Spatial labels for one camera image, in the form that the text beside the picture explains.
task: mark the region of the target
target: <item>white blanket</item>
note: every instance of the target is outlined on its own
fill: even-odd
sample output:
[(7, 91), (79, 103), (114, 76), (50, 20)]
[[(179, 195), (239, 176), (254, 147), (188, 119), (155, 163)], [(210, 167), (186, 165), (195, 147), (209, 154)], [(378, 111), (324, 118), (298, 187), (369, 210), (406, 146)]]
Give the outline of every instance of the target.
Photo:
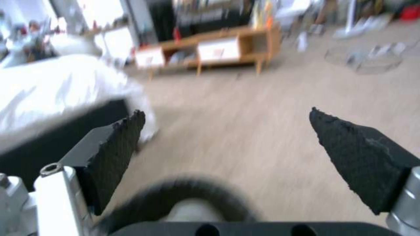
[(93, 56), (70, 55), (0, 70), (0, 95), (0, 152), (120, 98), (130, 112), (146, 114), (140, 141), (157, 131), (142, 85)]

